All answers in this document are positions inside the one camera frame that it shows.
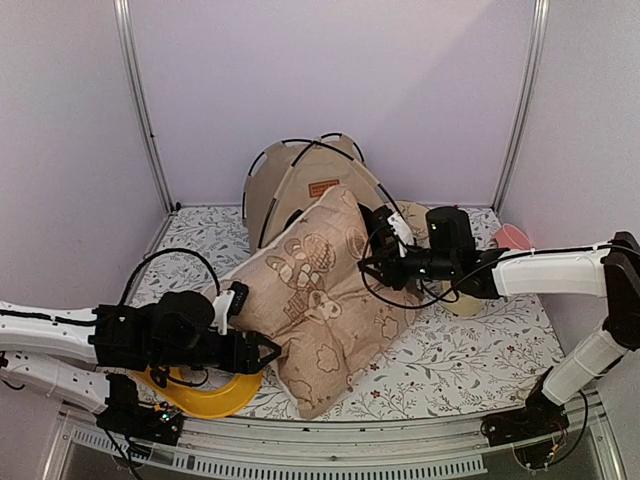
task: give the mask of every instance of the pink cup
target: pink cup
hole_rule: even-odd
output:
[[[506,223],[493,237],[500,248],[512,250],[529,250],[533,245],[529,238],[518,227]]]

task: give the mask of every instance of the leather patch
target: leather patch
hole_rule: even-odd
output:
[[[334,185],[340,185],[340,180],[327,180],[324,182],[310,183],[309,196],[311,198],[319,198],[329,187],[333,187]]]

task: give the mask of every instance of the pillowcase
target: pillowcase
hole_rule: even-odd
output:
[[[365,289],[357,262],[366,241],[355,197],[332,187],[269,246],[223,277],[226,285],[248,285],[232,324],[282,347],[275,369],[304,419],[335,404],[415,319],[415,310],[388,306]],[[418,302],[407,291],[372,278],[368,283],[396,303]],[[205,295],[213,299],[215,288]]]

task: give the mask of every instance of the floral pattern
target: floral pattern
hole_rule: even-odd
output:
[[[468,212],[476,241],[484,247],[500,224],[489,209]],[[159,249],[178,246],[200,252],[222,276],[249,256],[240,208],[180,210]],[[197,259],[170,254],[149,266],[133,303],[143,305],[168,290],[202,290],[210,284],[211,278]],[[316,420],[439,417],[518,406],[537,376],[562,356],[535,295],[486,301],[483,310],[472,318],[458,318],[434,305],[423,310],[391,349],[360,372],[344,398]],[[227,381],[227,376],[214,370],[210,377],[202,388],[217,388]],[[155,395],[146,387],[140,388],[148,400]],[[299,418],[289,395],[268,367],[262,388],[238,415]]]

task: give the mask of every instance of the white wall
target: white wall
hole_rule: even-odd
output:
[[[172,194],[238,204],[263,148],[343,131],[393,195],[489,205],[533,10],[528,0],[131,2]]]
[[[640,3],[552,2],[542,65],[503,219],[536,246],[640,237]],[[545,299],[565,350],[604,301]],[[640,359],[599,383],[629,478],[640,477]]]
[[[162,211],[109,1],[0,0],[0,299],[117,301]],[[0,384],[0,479],[33,480],[58,404]]]

